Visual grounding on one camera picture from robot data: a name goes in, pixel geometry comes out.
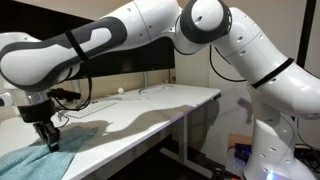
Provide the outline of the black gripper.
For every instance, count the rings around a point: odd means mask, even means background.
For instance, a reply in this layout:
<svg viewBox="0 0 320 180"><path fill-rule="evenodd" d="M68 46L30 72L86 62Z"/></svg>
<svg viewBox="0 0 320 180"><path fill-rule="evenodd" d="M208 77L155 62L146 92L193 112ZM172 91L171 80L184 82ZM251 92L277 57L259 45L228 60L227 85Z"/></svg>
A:
<svg viewBox="0 0 320 180"><path fill-rule="evenodd" d="M20 116L26 123L34 123L33 126L42 140L46 140L46 144L51 152L59 150L58 141L60 139L60 130L56 128L51 121L51 117L55 114L55 106L51 99L42 103L29 106L18 107Z"/></svg>

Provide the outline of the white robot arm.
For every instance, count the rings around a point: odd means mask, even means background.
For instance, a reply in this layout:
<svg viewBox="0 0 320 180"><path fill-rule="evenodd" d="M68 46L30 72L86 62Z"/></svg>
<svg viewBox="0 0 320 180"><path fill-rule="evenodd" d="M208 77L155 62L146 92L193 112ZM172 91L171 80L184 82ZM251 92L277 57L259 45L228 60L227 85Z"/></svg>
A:
<svg viewBox="0 0 320 180"><path fill-rule="evenodd" d="M100 19L47 40L26 33L1 36L1 74L9 98L40 137L57 149L52 86L70 79L100 54L170 38L194 54L211 45L248 83L255 118L246 180L316 180L294 156L294 118L320 116L320 79L283 55L243 11L222 0L132 0Z"/></svg>

